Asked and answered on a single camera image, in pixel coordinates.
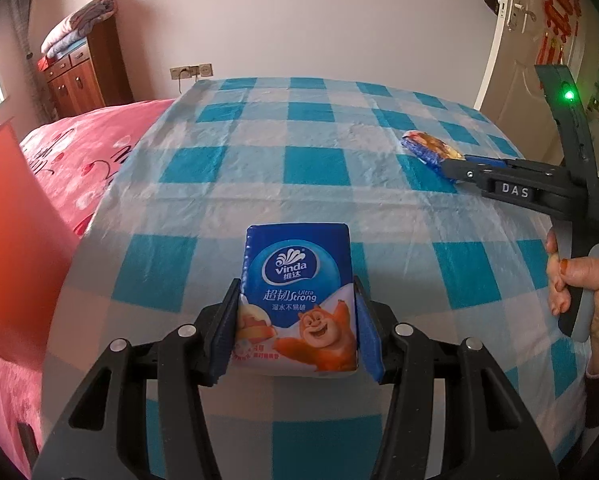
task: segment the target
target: vinda logo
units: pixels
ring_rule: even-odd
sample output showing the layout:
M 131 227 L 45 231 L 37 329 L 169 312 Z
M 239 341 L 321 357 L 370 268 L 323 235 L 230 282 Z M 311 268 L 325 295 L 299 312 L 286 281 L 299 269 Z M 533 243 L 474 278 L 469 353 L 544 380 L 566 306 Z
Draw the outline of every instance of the vinda logo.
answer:
M 302 246 L 273 252 L 262 266 L 262 277 L 269 285 L 289 285 L 314 278 L 319 270 L 317 254 Z

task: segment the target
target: power outlet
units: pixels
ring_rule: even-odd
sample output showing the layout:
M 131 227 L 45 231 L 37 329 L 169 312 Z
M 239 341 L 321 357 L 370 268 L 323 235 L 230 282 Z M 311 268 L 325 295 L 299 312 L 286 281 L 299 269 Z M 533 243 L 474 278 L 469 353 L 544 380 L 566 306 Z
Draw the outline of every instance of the power outlet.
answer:
M 190 79 L 200 73 L 200 67 L 195 66 L 175 66 L 170 69 L 171 79 L 177 81 L 178 79 Z
M 211 63 L 200 65 L 200 75 L 202 77 L 211 77 L 213 75 L 213 65 Z

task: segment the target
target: tool handle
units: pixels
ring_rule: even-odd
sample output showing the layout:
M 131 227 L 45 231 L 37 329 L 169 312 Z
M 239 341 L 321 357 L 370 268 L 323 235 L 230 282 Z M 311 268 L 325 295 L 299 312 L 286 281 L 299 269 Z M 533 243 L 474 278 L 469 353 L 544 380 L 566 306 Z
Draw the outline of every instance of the tool handle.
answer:
M 560 258 L 599 258 L 599 230 L 592 229 L 582 222 L 556 219 L 552 221 Z M 571 306 L 567 312 L 560 314 L 557 324 L 564 335 L 583 343 L 591 332 L 591 321 L 595 312 L 594 293 L 592 290 L 566 286 L 571 294 Z

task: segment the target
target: stack of folded blankets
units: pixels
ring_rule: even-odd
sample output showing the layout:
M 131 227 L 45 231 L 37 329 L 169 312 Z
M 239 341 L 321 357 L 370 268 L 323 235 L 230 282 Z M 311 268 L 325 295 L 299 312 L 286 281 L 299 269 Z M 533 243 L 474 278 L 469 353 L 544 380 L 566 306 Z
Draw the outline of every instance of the stack of folded blankets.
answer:
M 42 43 L 42 59 L 37 63 L 40 70 L 45 70 L 53 59 L 61 57 L 70 47 L 86 38 L 96 23 L 110 18 L 117 11 L 115 0 L 93 0 L 80 10 L 70 14 L 49 32 Z

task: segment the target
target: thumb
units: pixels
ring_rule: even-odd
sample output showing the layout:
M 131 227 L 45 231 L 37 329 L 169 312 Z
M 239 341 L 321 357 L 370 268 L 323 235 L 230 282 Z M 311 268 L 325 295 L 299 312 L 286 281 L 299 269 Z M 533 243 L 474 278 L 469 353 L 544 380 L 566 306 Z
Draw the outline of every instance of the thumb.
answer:
M 599 290 L 599 258 L 561 260 L 559 273 L 568 285 Z

